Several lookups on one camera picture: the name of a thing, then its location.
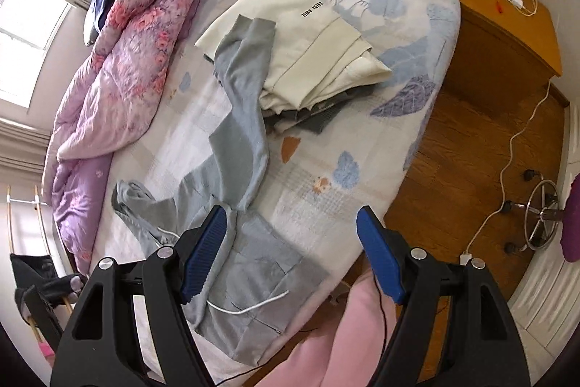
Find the grey hooded sweatshirt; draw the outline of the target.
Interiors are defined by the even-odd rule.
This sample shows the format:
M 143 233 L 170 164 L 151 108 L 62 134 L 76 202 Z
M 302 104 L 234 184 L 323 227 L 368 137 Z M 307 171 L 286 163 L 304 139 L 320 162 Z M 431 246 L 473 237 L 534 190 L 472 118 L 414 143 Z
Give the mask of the grey hooded sweatshirt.
M 156 199 L 136 181 L 118 182 L 111 194 L 112 208 L 145 255 L 175 244 L 214 205 L 225 209 L 225 239 L 185 314 L 196 333 L 243 365 L 258 364 L 328 275 L 251 206 L 268 167 L 258 97 L 274 34 L 273 21 L 240 16 L 220 42 L 214 73 L 231 110 L 210 135 L 210 156 L 182 179 L 172 197 Z

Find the wooden clothes rack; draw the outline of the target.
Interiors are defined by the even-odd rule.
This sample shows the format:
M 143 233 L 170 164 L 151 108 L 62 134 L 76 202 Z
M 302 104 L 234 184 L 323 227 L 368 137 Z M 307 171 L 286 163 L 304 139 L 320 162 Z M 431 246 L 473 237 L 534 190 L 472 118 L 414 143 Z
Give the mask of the wooden clothes rack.
M 16 308 L 16 283 L 10 253 L 50 254 L 57 273 L 73 271 L 53 221 L 52 209 L 41 200 L 42 223 L 38 219 L 34 186 L 1 183 L 1 323 L 13 344 L 36 348 L 36 338 Z

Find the dark patterned folded clothes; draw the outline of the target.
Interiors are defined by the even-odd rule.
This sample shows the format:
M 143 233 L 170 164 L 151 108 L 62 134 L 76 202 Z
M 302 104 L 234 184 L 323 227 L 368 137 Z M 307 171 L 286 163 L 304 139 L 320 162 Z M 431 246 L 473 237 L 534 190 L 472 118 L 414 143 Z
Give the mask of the dark patterned folded clothes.
M 320 135 L 350 101 L 367 97 L 373 92 L 374 85 L 357 86 L 316 103 L 311 109 L 285 110 L 280 113 L 264 110 L 262 117 L 265 121 L 266 132 L 280 135 L 289 129 L 298 127 Z

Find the black garment on rack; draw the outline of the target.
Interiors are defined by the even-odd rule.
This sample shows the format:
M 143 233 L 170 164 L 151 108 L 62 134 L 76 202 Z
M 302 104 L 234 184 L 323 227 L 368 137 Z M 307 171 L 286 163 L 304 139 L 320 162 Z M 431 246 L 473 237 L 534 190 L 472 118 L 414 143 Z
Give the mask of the black garment on rack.
M 70 295 L 78 295 L 87 283 L 87 277 L 80 273 L 60 277 L 50 255 L 34 256 L 10 254 L 16 282 L 15 303 L 22 318 L 28 316 L 25 295 L 35 287 L 39 294 L 53 307 L 65 304 Z

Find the pink trousers leg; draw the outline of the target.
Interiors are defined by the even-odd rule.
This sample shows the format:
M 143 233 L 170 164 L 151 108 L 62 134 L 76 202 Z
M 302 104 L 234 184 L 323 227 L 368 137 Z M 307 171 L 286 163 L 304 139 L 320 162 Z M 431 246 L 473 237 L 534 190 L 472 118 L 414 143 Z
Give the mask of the pink trousers leg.
M 366 268 L 342 314 L 323 322 L 277 365 L 261 386 L 366 386 L 396 326 L 396 304 Z

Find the chrome chair base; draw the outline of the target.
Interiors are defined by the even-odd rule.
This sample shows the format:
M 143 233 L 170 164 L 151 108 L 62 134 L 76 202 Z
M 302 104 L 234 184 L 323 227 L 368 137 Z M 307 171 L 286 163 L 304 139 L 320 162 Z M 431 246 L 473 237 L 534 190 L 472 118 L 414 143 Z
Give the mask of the chrome chair base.
M 506 243 L 506 254 L 519 254 L 519 252 L 539 251 L 546 247 L 555 237 L 556 230 L 563 220 L 564 210 L 560 204 L 556 184 L 534 169 L 523 172 L 525 182 L 534 182 L 533 190 L 525 202 L 505 200 L 500 208 L 501 214 L 507 214 L 514 209 L 522 211 L 523 234 L 525 243 L 518 246 L 515 243 Z

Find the floral bed sheet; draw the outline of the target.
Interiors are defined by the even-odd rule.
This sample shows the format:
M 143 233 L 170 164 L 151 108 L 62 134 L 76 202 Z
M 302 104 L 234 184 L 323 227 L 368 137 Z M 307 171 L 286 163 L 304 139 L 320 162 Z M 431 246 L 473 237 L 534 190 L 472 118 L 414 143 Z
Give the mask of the floral bed sheet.
M 174 60 L 148 132 L 117 152 L 108 183 L 137 181 L 170 197 L 210 155 L 208 137 L 229 102 L 196 40 L 237 0 L 202 0 Z M 391 76 L 347 104 L 321 133 L 289 129 L 268 139 L 269 163 L 254 204 L 289 244 L 315 259 L 326 280 L 268 346 L 282 346 L 311 318 L 361 253 L 355 217 L 384 214 L 419 147 L 450 64 L 459 0 L 322 0 L 370 43 Z

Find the purple floral quilt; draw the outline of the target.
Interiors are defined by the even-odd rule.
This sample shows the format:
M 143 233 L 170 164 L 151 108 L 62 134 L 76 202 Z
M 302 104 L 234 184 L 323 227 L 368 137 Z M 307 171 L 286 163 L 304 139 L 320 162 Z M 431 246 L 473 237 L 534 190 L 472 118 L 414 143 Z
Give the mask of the purple floral quilt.
M 200 0 L 114 0 L 55 114 L 42 195 L 66 250 L 90 272 L 115 152 L 148 130 Z

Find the wooden nightstand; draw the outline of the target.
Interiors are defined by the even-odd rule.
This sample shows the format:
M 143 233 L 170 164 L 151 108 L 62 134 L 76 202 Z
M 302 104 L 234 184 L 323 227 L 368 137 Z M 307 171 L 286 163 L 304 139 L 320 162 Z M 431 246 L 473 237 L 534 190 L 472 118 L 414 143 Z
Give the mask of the wooden nightstand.
M 523 0 L 528 5 L 533 0 Z M 461 25 L 443 88 L 490 117 L 511 114 L 562 76 L 550 11 L 527 17 L 508 0 L 460 0 Z

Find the cream folded garment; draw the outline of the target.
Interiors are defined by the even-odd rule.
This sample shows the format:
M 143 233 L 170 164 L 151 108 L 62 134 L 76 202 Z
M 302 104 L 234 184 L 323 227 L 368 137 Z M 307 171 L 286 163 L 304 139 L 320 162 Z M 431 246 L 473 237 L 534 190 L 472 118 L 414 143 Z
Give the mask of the cream folded garment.
M 243 16 L 275 23 L 263 110 L 311 110 L 358 86 L 384 82 L 391 69 L 374 57 L 362 34 L 320 0 L 238 0 L 196 41 L 213 60 L 219 43 Z

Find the window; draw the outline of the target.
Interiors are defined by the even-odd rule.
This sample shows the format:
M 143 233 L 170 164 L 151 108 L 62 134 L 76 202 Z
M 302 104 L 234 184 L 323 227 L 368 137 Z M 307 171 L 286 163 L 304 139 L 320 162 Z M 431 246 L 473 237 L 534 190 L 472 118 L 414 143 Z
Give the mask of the window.
M 71 5 L 65 0 L 1 0 L 1 98 L 29 108 L 42 65 Z

